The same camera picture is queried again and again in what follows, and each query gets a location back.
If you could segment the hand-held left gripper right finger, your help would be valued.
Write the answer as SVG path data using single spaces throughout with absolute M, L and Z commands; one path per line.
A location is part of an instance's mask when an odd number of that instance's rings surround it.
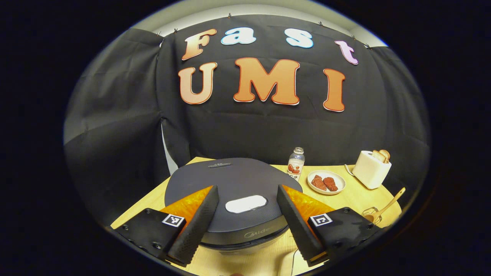
M 375 237 L 375 224 L 349 207 L 335 210 L 286 185 L 277 202 L 309 266 L 341 260 Z

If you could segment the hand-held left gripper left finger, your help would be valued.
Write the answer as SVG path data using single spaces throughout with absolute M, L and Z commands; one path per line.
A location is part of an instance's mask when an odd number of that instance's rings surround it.
M 209 186 L 161 210 L 145 208 L 115 231 L 146 253 L 184 267 L 190 264 L 218 203 L 218 188 Z

